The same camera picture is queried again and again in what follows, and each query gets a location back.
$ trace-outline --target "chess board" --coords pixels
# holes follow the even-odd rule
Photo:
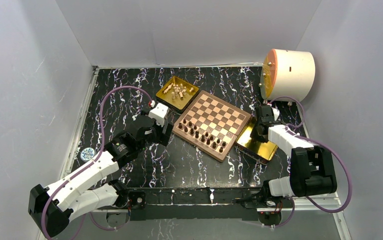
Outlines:
[[[251,115],[201,91],[175,122],[173,132],[223,162]]]

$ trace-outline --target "gold tray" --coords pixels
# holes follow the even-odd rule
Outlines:
[[[187,87],[187,96],[184,96],[181,100],[180,97],[176,97],[173,99],[172,91],[174,88],[171,88],[167,93],[164,93],[164,90],[171,84],[182,84],[183,86]],[[173,76],[171,79],[156,93],[156,99],[159,102],[162,102],[166,104],[168,107],[174,108],[174,110],[178,113],[183,113],[187,106],[193,101],[193,99],[198,95],[199,88],[193,84],[188,83],[187,81],[177,77]]]
[[[250,119],[235,142],[236,148],[256,161],[266,165],[273,158],[278,146],[270,141],[260,142],[251,138],[251,132],[256,122],[256,118],[252,117]]]

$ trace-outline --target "gray wall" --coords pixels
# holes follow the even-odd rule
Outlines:
[[[56,0],[92,65],[263,62],[295,49],[321,0]]]
[[[0,239],[37,237],[29,192],[58,179],[91,73],[54,0],[0,1]]]
[[[308,132],[337,150],[353,176],[350,233],[383,239],[383,1],[323,0],[297,49],[312,52],[316,65],[304,101]]]

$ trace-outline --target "black marble table surface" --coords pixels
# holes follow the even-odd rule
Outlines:
[[[262,101],[258,87],[261,70],[258,66],[100,69],[72,170],[85,164],[80,158],[84,148],[92,147],[97,151],[101,146],[99,108],[110,90],[132,85],[146,90],[156,100],[156,93],[161,87],[172,76],[177,76],[254,115],[255,107]],[[123,130],[126,123],[135,119],[147,103],[147,97],[138,91],[126,89],[114,93],[104,108],[106,143]],[[280,118],[286,123],[300,123],[295,103],[288,106],[286,102],[276,102],[274,106],[280,110]],[[170,112],[168,120],[174,123],[179,116]],[[299,132],[305,135],[302,127]],[[277,150],[265,166],[235,148],[220,163],[172,134],[167,147],[157,144],[149,146],[136,160],[108,175],[94,187],[114,179],[121,180],[130,188],[258,187],[264,180],[288,176],[289,163],[282,150]]]

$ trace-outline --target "metal frame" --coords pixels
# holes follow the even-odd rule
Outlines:
[[[246,63],[237,63],[237,64],[221,64],[221,65],[203,65],[203,66],[149,66],[149,68],[199,68],[199,67],[249,67],[249,65],[254,67],[261,67],[262,63],[260,62],[246,62]],[[72,141],[71,141],[71,147],[68,155],[68,159],[65,161],[65,164],[62,168],[62,172],[60,175],[60,178],[62,179],[66,175],[70,174],[72,171],[72,166],[74,163],[74,158],[78,153],[78,144],[80,141],[80,136],[83,131],[84,123],[86,120],[88,107],[90,105],[94,86],[96,85],[97,77],[99,74],[100,69],[120,69],[122,67],[102,67],[99,68],[98,66],[95,66],[92,73],[92,78],[90,81],[90,84],[88,86],[88,90],[86,93],[86,96],[84,98],[83,104],[81,106],[80,115],[78,116],[77,126],[75,130],[75,134],[73,135]],[[144,67],[128,67],[129,69],[132,68],[144,68]],[[302,110],[298,108],[298,112],[300,115],[300,119],[302,119]],[[303,123],[303,129],[305,131],[305,134],[307,137],[308,130],[305,123]],[[295,202],[295,210],[296,211],[317,211],[318,208],[315,207],[309,200],[303,197],[295,197],[293,198]],[[314,196],[313,199],[324,208],[338,208],[340,207],[341,201],[339,199],[339,195],[336,193],[332,194],[324,194],[324,195],[317,195]],[[257,208],[258,212],[273,212],[274,210],[272,208]],[[292,209],[290,207],[285,207],[282,209],[283,211],[291,211]],[[94,213],[126,213],[125,209],[105,209],[105,210],[94,210]],[[351,234],[349,232],[348,226],[345,221],[345,217],[343,215],[343,212],[333,213],[334,221],[336,223],[337,231],[340,235],[341,240],[351,240]],[[46,238],[44,235],[40,232],[40,234],[37,237],[37,240],[45,240]]]

